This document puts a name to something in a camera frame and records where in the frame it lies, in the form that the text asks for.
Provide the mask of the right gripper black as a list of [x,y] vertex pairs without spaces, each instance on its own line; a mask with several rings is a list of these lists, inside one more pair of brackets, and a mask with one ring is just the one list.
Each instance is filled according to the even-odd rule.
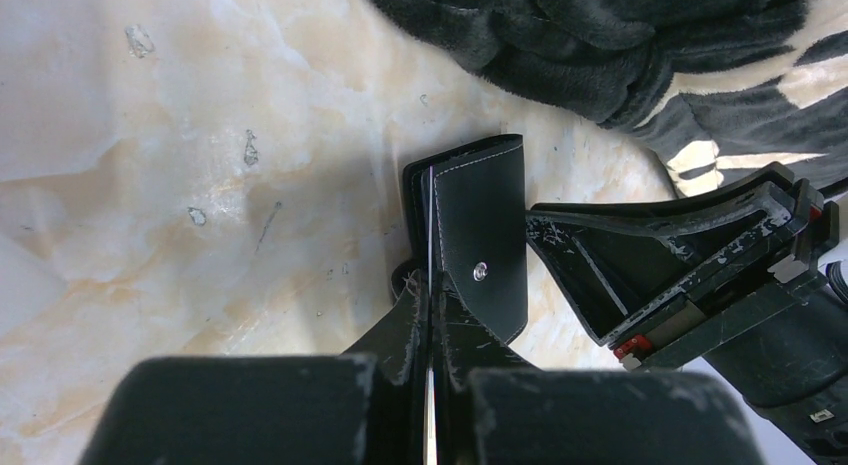
[[540,203],[527,239],[588,335],[631,370],[703,357],[815,462],[847,459],[844,208],[802,183],[654,203]]

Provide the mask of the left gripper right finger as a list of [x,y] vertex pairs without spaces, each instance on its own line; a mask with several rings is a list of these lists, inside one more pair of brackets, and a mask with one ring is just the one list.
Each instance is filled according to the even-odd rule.
[[758,464],[735,400],[698,373],[545,371],[430,286],[442,464]]

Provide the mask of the black leather card holder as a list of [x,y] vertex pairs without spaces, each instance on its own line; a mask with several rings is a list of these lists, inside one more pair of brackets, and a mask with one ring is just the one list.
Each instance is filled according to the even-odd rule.
[[431,290],[445,284],[502,341],[528,322],[524,142],[483,138],[403,168],[404,219]]

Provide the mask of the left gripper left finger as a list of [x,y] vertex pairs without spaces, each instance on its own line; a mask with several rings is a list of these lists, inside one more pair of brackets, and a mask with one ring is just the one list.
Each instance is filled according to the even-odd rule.
[[137,364],[85,464],[420,464],[426,284],[397,273],[391,310],[338,355],[172,356]]

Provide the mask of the black floral plush blanket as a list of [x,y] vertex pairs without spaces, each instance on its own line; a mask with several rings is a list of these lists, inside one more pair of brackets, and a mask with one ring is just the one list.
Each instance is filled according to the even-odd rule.
[[847,189],[847,0],[370,0],[464,70],[652,151],[682,196]]

